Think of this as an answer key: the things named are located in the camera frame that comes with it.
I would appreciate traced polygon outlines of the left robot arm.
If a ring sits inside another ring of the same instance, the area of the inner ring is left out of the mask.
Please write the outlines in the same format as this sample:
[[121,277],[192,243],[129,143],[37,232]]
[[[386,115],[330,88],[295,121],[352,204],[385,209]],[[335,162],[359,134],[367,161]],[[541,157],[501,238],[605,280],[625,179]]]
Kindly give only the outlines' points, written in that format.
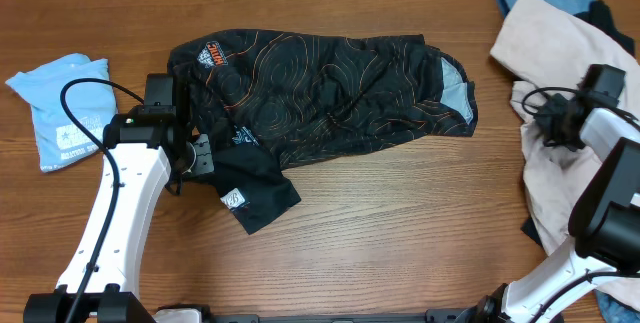
[[101,183],[76,252],[51,293],[30,295],[26,322],[210,322],[206,305],[176,304],[150,313],[139,274],[157,201],[164,190],[213,170],[206,135],[192,133],[189,90],[150,74],[144,96],[115,115],[95,143],[104,154]]

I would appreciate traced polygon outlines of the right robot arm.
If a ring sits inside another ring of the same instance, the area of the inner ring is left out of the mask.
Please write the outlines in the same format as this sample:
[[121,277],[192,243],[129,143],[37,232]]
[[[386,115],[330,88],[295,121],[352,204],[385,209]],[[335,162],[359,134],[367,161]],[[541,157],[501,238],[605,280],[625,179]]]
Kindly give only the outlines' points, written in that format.
[[639,275],[639,125],[619,108],[623,70],[591,65],[564,98],[544,87],[532,111],[546,147],[590,147],[601,161],[571,212],[568,238],[524,278],[501,285],[458,315],[460,322],[551,322],[605,281]]

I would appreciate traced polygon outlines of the black orange-patterned jersey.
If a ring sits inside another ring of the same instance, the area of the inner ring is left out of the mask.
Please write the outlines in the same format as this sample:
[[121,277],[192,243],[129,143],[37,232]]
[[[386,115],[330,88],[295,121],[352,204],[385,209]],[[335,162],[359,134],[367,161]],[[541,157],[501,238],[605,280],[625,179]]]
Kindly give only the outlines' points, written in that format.
[[470,137],[478,121],[463,66],[420,35],[225,30],[175,47],[167,68],[209,138],[208,183],[250,234],[299,202],[289,168]]

